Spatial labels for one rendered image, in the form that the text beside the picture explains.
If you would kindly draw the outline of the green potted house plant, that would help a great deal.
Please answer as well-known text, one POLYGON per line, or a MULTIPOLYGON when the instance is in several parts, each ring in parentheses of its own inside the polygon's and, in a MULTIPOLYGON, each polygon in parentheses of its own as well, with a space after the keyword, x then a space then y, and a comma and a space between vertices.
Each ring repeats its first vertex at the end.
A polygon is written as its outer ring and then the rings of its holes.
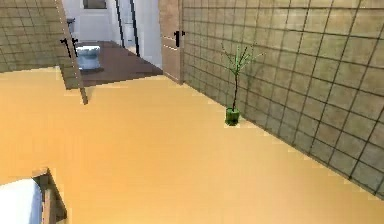
POLYGON ((264 53, 254 54, 254 49, 256 46, 256 43, 253 43, 250 46, 246 46, 245 48, 241 48, 239 45, 237 45, 235 54, 231 55, 230 52, 225 49, 224 45, 221 45, 222 52, 228 60, 226 69, 229 70, 230 74, 234 77, 234 95, 232 104, 225 110, 225 124, 228 126, 236 126, 239 124, 240 111, 237 107, 237 94, 241 71, 257 57, 264 55, 264 53))

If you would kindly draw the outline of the brown wooden room door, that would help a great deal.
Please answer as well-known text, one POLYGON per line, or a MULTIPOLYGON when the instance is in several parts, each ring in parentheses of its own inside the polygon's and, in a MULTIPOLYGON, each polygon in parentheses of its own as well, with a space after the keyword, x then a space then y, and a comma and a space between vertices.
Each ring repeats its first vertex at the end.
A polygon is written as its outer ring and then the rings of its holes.
POLYGON ((159 0, 162 70, 176 83, 183 82, 181 72, 181 48, 175 44, 174 32, 180 28, 180 0, 159 0))

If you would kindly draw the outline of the black framed shower screen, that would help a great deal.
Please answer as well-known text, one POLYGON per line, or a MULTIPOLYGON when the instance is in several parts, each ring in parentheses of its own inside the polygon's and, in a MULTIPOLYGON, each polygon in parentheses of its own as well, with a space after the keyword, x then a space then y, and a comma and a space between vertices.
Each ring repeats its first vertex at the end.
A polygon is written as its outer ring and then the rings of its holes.
POLYGON ((140 55, 134 0, 115 0, 116 15, 123 48, 140 55))

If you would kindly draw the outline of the white toilet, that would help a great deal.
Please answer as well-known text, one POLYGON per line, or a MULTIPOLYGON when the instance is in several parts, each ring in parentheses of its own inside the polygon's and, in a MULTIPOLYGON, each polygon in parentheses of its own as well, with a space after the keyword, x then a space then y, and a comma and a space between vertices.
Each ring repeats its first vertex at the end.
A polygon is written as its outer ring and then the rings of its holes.
POLYGON ((76 53, 80 70, 92 70, 100 68, 99 46, 80 46, 76 48, 76 53))

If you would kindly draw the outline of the dark window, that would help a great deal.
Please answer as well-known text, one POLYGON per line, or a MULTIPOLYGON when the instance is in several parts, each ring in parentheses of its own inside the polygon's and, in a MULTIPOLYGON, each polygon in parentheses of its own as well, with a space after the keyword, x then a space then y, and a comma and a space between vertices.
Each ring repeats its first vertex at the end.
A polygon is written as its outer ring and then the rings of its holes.
POLYGON ((83 0, 85 9, 106 9, 106 0, 83 0))

